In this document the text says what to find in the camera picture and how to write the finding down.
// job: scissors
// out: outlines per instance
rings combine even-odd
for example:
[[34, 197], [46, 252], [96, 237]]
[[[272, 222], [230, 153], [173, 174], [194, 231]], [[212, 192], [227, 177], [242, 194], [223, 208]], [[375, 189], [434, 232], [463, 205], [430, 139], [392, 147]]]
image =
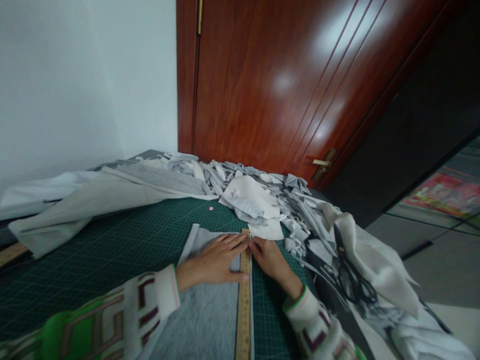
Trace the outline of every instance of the scissors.
[[360, 275], [352, 262], [347, 258], [344, 240], [337, 224], [333, 224], [338, 255], [338, 283], [343, 295], [354, 304], [364, 302], [374, 304], [377, 302], [377, 292], [372, 284]]

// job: left hand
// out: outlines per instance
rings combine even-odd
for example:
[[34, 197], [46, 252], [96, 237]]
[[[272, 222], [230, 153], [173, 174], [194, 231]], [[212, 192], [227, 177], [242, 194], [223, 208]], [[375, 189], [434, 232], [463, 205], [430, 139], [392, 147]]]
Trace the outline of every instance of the left hand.
[[248, 274], [231, 272], [232, 261], [249, 246], [246, 234], [221, 235], [198, 256], [176, 268], [178, 291], [201, 283], [223, 284], [246, 282]]

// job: right hand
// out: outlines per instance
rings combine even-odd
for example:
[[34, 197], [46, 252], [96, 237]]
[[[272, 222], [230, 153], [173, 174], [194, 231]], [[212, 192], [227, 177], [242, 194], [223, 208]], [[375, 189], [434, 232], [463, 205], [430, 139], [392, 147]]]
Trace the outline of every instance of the right hand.
[[302, 295], [304, 286], [290, 268], [275, 241], [255, 236], [249, 247], [263, 272], [276, 280], [288, 296], [296, 300]]

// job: cutting mat grid lines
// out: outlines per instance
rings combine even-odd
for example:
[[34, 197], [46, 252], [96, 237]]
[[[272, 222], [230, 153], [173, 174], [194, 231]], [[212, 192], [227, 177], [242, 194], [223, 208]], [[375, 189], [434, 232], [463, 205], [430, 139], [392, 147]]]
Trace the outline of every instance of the cutting mat grid lines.
[[[42, 259], [3, 275], [0, 341], [31, 332], [53, 314], [75, 309], [134, 276], [176, 264], [194, 223], [211, 232], [241, 232], [247, 227], [216, 201], [165, 200], [93, 221]], [[278, 244], [305, 283], [303, 268], [282, 241]], [[255, 357], [299, 359], [295, 334], [282, 313], [285, 294], [256, 262], [251, 277]]]

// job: sleeve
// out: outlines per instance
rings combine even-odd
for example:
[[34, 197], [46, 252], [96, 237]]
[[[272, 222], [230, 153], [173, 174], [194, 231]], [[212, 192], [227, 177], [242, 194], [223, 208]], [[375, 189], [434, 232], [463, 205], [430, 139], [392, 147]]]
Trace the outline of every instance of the sleeve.
[[295, 302], [287, 299], [283, 311], [295, 331], [304, 359], [366, 360], [362, 351], [334, 316], [330, 316], [307, 286]]
[[134, 277], [44, 326], [0, 343], [0, 359], [135, 359], [152, 333], [180, 307], [175, 266]]

